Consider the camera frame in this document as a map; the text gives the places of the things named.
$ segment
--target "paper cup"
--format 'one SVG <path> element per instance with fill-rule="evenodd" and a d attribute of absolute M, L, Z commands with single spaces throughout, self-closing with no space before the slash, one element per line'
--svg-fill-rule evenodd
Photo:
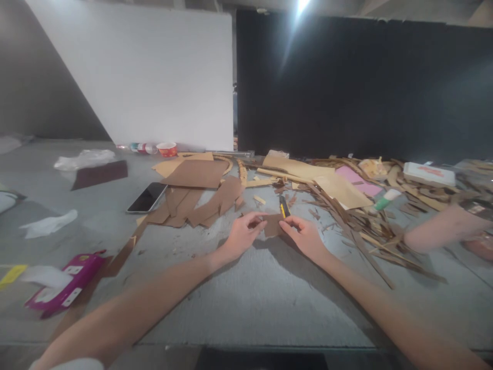
<path fill-rule="evenodd" d="M 164 158 L 176 156 L 176 143 L 161 143 L 156 145 L 156 147 Z"/>

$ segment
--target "hand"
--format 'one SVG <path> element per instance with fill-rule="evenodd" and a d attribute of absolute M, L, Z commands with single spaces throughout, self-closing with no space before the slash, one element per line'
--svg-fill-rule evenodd
<path fill-rule="evenodd" d="M 231 233 L 226 243 L 220 248 L 228 254 L 231 261 L 239 258 L 266 227 L 267 221 L 262 221 L 259 218 L 259 216 L 266 214 L 264 212 L 250 212 L 233 222 Z"/>
<path fill-rule="evenodd" d="M 288 216 L 279 225 L 296 243 L 300 251 L 314 263 L 318 264 L 322 258 L 330 254 L 320 239 L 314 223 L 296 216 Z"/>

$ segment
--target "white board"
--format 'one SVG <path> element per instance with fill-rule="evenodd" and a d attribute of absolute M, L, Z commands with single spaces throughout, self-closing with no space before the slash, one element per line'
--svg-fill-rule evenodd
<path fill-rule="evenodd" d="M 174 141 L 233 150 L 229 14 L 27 3 L 115 144 Z"/>

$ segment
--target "left hand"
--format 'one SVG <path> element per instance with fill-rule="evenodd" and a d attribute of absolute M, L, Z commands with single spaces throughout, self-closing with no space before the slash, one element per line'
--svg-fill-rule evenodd
<path fill-rule="evenodd" d="M 231 233 L 220 249 L 228 254 L 232 261 L 239 258 L 253 243 L 255 238 L 266 227 L 267 221 L 262 221 L 259 216 L 267 215 L 265 212 L 250 212 L 237 218 L 231 227 Z"/>

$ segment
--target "glue bottle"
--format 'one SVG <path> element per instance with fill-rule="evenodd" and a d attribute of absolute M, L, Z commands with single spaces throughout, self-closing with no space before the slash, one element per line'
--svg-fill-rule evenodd
<path fill-rule="evenodd" d="M 392 202 L 394 199 L 396 199 L 399 195 L 402 193 L 399 190 L 396 189 L 390 189 L 387 193 L 384 194 L 380 200 L 375 203 L 375 205 L 368 210 L 368 212 L 375 214 L 387 207 L 390 202 Z"/>

